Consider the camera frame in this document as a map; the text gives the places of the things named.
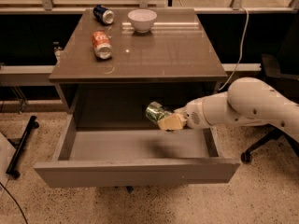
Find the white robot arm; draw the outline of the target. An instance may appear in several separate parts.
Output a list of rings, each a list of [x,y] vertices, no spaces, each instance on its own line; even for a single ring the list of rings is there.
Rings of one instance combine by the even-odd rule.
[[[271,124],[299,142],[299,105],[253,77],[234,81],[228,91],[188,102],[158,121],[161,130],[205,129],[215,125]]]

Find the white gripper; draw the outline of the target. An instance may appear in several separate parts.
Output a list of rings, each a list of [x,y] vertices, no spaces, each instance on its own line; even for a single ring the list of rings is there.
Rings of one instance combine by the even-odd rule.
[[[182,130],[185,125],[191,129],[207,129],[210,124],[206,120],[203,108],[203,98],[188,102],[182,108],[175,110],[174,114],[158,121],[158,127],[165,131]]]

